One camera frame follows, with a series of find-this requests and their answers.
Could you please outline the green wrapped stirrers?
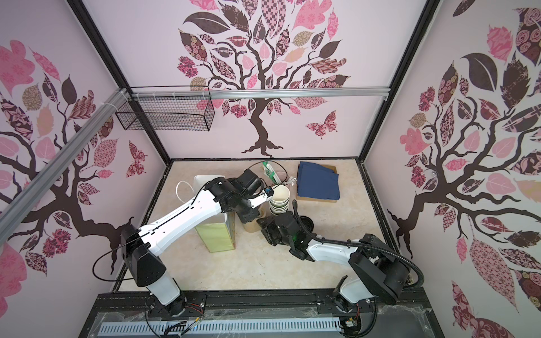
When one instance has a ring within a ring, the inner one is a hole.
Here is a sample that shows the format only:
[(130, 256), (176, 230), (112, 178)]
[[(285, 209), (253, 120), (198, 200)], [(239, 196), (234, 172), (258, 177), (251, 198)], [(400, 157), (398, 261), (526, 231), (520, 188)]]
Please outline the green wrapped stirrers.
[(273, 183), (276, 184), (276, 172), (274, 171), (272, 165), (269, 161), (264, 161), (262, 163), (262, 168), (265, 173), (265, 175), (268, 177), (268, 179)]

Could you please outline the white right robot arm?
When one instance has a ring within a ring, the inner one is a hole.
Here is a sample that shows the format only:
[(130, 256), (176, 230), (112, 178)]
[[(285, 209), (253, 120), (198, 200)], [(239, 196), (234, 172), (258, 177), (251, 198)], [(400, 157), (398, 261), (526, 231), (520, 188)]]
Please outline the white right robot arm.
[(331, 306), (349, 313), (361, 301), (377, 300), (395, 305), (404, 291), (411, 268), (404, 259), (372, 234), (343, 242), (325, 239), (314, 232), (314, 221), (292, 211), (260, 218), (261, 233), (271, 246), (287, 246), (301, 261), (330, 262), (347, 266), (330, 296)]

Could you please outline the aluminium rail back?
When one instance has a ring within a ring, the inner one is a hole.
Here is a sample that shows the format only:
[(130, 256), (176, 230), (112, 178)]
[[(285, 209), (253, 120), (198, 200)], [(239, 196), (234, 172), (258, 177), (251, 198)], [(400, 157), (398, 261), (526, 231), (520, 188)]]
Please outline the aluminium rail back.
[(270, 99), (298, 97), (388, 97), (388, 87), (339, 87), (339, 88), (308, 88), (281, 90), (200, 90), (192, 91), (190, 87), (184, 91), (158, 91), (152, 88), (147, 91), (135, 91), (132, 88), (133, 99), (179, 99), (193, 97), (201, 99)]

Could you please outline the stacked paper cups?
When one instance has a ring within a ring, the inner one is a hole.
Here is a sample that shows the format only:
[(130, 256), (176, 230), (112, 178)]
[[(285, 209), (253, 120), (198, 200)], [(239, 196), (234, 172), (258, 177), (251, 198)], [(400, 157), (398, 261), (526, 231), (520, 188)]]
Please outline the stacked paper cups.
[(269, 208), (273, 215), (284, 214), (290, 205), (290, 189), (282, 184), (273, 187)]

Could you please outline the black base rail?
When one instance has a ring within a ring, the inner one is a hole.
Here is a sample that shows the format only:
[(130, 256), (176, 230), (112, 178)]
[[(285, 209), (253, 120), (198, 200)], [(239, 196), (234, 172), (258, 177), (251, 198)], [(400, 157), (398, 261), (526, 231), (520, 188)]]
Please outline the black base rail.
[[(423, 297), (408, 293), (396, 305), (361, 301), (349, 313), (331, 306), (331, 289), (188, 291), (184, 308), (167, 314), (148, 292), (100, 294), (79, 337), (96, 337), (103, 322), (237, 320), (269, 318), (337, 318), (342, 332), (308, 332), (174, 337), (441, 337), (433, 313)], [(173, 337), (156, 335), (155, 337)]]

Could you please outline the white paper takeout bag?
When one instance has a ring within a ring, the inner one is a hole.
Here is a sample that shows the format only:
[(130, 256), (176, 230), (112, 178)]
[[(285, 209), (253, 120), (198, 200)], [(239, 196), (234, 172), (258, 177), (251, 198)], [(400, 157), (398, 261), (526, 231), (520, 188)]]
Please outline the white paper takeout bag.
[[(192, 190), (193, 197), (195, 197), (197, 190), (208, 181), (217, 177), (219, 175), (196, 175), (192, 184), (181, 180), (175, 188), (176, 197), (184, 204), (178, 192), (182, 184), (187, 185)], [(226, 252), (235, 249), (235, 214), (233, 212), (215, 215), (197, 225), (195, 230), (210, 253)]]

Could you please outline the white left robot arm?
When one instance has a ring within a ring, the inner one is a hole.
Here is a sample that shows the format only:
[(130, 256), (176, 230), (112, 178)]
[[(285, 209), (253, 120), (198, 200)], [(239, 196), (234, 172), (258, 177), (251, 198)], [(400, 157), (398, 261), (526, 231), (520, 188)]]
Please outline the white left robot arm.
[(273, 187), (252, 170), (241, 176), (215, 177), (205, 182), (191, 200), (153, 223), (121, 233), (121, 256), (135, 284), (152, 293), (163, 306), (184, 299), (183, 292), (160, 259), (166, 249), (208, 219), (234, 212), (248, 223), (259, 215), (259, 207), (274, 195)]

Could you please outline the aluminium rail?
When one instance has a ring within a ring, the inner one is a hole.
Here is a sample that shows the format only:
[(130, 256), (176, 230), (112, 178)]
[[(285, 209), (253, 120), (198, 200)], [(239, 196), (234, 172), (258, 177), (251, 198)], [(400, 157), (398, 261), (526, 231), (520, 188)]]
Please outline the aluminium rail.
[(388, 97), (388, 87), (339, 87), (339, 88), (308, 88), (281, 90), (200, 90), (192, 91), (190, 87), (184, 91), (158, 91), (152, 88), (147, 91), (135, 91), (132, 88), (133, 99), (179, 99), (193, 97), (201, 99), (270, 99), (298, 97)]
[(39, 200), (50, 190), (58, 177), (72, 163), (84, 146), (115, 113), (117, 109), (128, 102), (130, 95), (125, 88), (117, 89), (98, 109), (97, 112), (83, 125), (79, 132), (63, 146), (56, 156), (31, 180), (1, 214), (1, 243), (23, 222), (26, 215), (32, 211)]

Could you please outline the pink bucket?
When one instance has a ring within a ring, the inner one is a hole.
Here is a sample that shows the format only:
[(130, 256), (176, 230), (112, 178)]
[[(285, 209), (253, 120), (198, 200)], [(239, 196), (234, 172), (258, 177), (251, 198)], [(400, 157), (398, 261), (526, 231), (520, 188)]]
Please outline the pink bucket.
[(270, 181), (273, 183), (272, 187), (278, 187), (280, 185), (286, 186), (286, 187), (294, 187), (297, 184), (297, 179), (289, 174), (287, 174), (285, 171), (278, 171), (271, 173)]

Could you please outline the aluminium rail left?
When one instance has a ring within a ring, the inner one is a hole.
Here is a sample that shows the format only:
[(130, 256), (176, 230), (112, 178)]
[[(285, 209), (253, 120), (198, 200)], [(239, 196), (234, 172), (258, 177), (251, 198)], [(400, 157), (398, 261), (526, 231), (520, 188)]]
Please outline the aluminium rail left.
[(130, 95), (125, 88), (117, 89), (98, 109), (97, 112), (83, 125), (79, 132), (63, 146), (56, 156), (31, 180), (1, 214), (1, 243), (23, 222), (26, 215), (32, 211), (39, 200), (50, 190), (58, 177), (72, 163), (84, 146), (115, 113), (117, 109), (128, 102)]

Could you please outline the black cup lid stack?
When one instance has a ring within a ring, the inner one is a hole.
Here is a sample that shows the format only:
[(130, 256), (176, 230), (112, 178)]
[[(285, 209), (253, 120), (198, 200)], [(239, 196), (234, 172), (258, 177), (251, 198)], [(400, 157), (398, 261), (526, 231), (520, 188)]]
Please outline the black cup lid stack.
[(308, 230), (308, 232), (314, 231), (314, 222), (312, 221), (310, 217), (303, 215), (300, 217), (300, 220), (303, 226)]

